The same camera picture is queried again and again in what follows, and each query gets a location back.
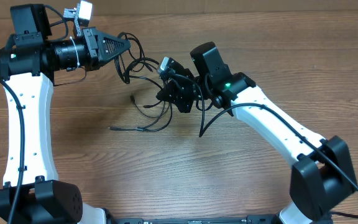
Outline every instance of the wooden table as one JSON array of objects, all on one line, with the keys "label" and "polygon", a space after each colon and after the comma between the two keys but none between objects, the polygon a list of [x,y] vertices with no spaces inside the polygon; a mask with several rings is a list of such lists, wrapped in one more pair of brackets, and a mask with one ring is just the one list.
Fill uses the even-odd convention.
[{"label": "wooden table", "polygon": [[[173,57],[193,72],[190,51],[214,41],[231,71],[250,72],[294,119],[327,138],[345,139],[358,180],[358,11],[94,17],[91,25],[114,35],[131,32],[146,56]],[[60,35],[63,28],[53,32]],[[0,48],[11,33],[11,20],[0,20]],[[83,74],[55,75],[60,83]],[[156,73],[140,75],[158,80]],[[276,213],[289,203],[286,162],[253,129],[227,114],[202,138],[201,113],[195,110],[174,110],[172,124],[158,133],[108,130],[148,124],[129,96],[145,105],[156,102],[156,92],[142,80],[124,84],[112,63],[89,72],[84,82],[56,87],[50,113],[60,180],[79,186],[85,202],[106,207],[115,217],[243,217]],[[206,119],[216,113],[207,112]],[[0,188],[7,125],[0,85]],[[358,195],[336,210],[358,213]]]}]

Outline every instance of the white cable tie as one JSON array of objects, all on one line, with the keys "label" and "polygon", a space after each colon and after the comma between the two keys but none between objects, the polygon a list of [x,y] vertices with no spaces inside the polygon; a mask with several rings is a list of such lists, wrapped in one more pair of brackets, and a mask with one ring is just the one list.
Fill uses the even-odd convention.
[{"label": "white cable tie", "polygon": [[78,58],[77,47],[75,46],[75,43],[74,43],[74,40],[73,40],[73,37],[72,37],[72,36],[70,36],[70,40],[73,42],[73,45],[74,45],[75,54],[77,55],[77,68],[79,68],[79,67],[80,67],[80,59]]}]

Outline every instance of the wooden surface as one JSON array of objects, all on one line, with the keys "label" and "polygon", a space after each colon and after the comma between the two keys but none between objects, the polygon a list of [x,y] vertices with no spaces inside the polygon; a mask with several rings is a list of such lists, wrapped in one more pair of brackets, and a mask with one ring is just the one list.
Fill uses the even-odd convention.
[{"label": "wooden surface", "polygon": [[[115,35],[131,32],[146,56],[173,57],[193,72],[190,51],[213,40],[232,72],[250,72],[290,116],[327,138],[345,139],[358,180],[358,11],[95,17],[91,25]],[[12,22],[0,20],[0,47],[12,32]],[[60,83],[82,73],[55,75]],[[155,73],[140,75],[158,80]],[[156,102],[156,91],[143,80],[123,84],[112,63],[89,72],[82,83],[56,87],[51,132],[60,180],[76,184],[85,202],[116,217],[243,217],[275,213],[289,203],[288,165],[253,129],[227,114],[201,139],[198,111],[174,110],[172,124],[159,133],[108,130],[149,123],[129,96],[149,104]],[[216,113],[209,111],[206,119]],[[0,86],[0,188],[7,125]],[[358,195],[336,210],[358,213]]]},{"label": "wooden surface", "polygon": [[[80,0],[43,0],[58,11],[76,7]],[[94,16],[194,14],[217,12],[278,12],[358,10],[358,0],[90,0]],[[0,0],[0,18],[10,18],[9,8],[33,0]]]}]

